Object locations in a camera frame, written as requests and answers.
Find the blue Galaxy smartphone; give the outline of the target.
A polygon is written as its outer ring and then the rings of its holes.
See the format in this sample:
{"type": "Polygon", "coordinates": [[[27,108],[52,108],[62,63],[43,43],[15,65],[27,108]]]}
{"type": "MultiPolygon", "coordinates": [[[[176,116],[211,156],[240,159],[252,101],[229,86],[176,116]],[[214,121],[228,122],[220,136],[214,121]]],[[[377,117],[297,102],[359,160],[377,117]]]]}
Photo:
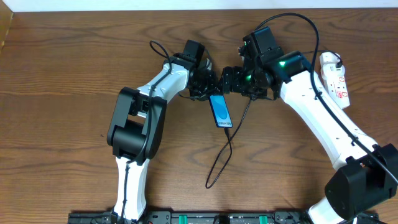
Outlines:
{"type": "Polygon", "coordinates": [[[211,95],[209,102],[218,128],[232,128],[233,123],[223,95],[211,95]]]}

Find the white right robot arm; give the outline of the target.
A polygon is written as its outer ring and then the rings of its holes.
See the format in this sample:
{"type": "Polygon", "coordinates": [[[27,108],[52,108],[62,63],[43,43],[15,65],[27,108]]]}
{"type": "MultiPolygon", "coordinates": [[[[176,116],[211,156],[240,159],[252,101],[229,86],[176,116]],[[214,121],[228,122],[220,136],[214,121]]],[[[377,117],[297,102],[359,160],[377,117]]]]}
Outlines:
{"type": "Polygon", "coordinates": [[[264,27],[243,38],[239,54],[242,66],[223,69],[223,93],[266,99],[272,91],[304,120],[335,170],[324,198],[308,209],[310,222],[351,221],[395,196],[397,149],[380,146],[348,118],[301,52],[284,53],[264,27]]]}

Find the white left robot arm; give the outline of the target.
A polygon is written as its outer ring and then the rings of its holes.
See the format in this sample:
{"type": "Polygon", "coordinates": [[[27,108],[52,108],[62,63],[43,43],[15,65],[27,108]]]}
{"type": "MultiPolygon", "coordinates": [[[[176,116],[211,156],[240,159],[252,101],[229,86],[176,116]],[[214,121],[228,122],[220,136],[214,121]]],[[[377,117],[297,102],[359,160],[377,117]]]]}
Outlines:
{"type": "Polygon", "coordinates": [[[206,52],[194,40],[173,55],[161,49],[159,55],[165,60],[159,74],[139,88],[124,87],[119,92],[107,134],[119,175],[111,223],[137,223],[144,214],[147,170],[159,150],[171,99],[188,89],[188,99],[203,101],[213,91],[215,74],[211,58],[203,58],[206,52]]]}

